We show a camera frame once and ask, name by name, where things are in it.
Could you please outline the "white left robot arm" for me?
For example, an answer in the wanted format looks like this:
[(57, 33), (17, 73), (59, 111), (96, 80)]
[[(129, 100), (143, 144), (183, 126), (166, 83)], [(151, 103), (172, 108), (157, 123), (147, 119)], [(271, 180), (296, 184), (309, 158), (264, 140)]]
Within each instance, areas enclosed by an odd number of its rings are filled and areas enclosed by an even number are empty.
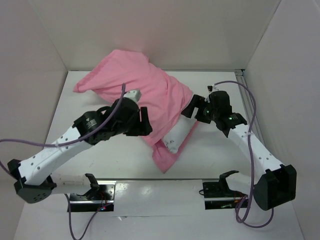
[(102, 141), (124, 134), (147, 136), (152, 132), (148, 109), (139, 107), (142, 94), (123, 91), (111, 106), (87, 111), (54, 143), (25, 160), (11, 160), (7, 166), (16, 179), (14, 189), (28, 204), (43, 201), (51, 194), (78, 194), (92, 200), (102, 192), (91, 173), (63, 176), (54, 172), (70, 159)]

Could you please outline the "pink satin pillowcase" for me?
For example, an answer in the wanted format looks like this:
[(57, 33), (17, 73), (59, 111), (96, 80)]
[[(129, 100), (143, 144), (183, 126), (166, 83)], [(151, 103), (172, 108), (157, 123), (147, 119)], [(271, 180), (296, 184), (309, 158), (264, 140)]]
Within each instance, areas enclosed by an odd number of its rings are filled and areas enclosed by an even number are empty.
[(162, 142), (177, 123), (181, 112), (191, 101), (194, 93), (190, 88), (150, 63), (141, 52), (113, 50), (73, 88), (75, 93), (93, 91), (103, 100), (112, 103), (121, 94), (121, 85), (127, 91), (139, 89), (139, 106), (147, 107), (152, 132), (143, 140), (152, 148), (152, 159), (165, 173), (178, 160), (198, 126), (196, 122), (178, 149), (171, 153)]

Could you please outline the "white pillow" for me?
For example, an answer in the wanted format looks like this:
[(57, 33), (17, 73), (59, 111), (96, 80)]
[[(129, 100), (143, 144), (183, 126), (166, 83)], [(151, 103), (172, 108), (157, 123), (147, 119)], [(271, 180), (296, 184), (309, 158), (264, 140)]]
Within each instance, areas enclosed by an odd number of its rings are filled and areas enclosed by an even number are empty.
[(178, 152), (196, 122), (197, 120), (194, 118), (181, 115), (171, 130), (162, 137), (161, 141), (170, 153), (176, 154)]

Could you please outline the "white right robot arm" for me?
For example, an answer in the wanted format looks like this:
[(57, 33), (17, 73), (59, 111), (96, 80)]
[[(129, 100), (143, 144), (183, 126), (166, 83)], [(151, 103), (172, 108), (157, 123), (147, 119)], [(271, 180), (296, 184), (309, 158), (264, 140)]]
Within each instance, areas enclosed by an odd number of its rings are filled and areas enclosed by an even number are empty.
[(254, 169), (250, 176), (237, 170), (219, 176), (217, 190), (223, 196), (253, 194), (253, 199), (264, 211), (296, 198), (297, 171), (274, 157), (260, 140), (249, 131), (246, 119), (232, 110), (226, 91), (212, 91), (208, 97), (193, 95), (182, 115), (194, 117), (201, 123), (214, 122), (229, 140), (247, 157)]

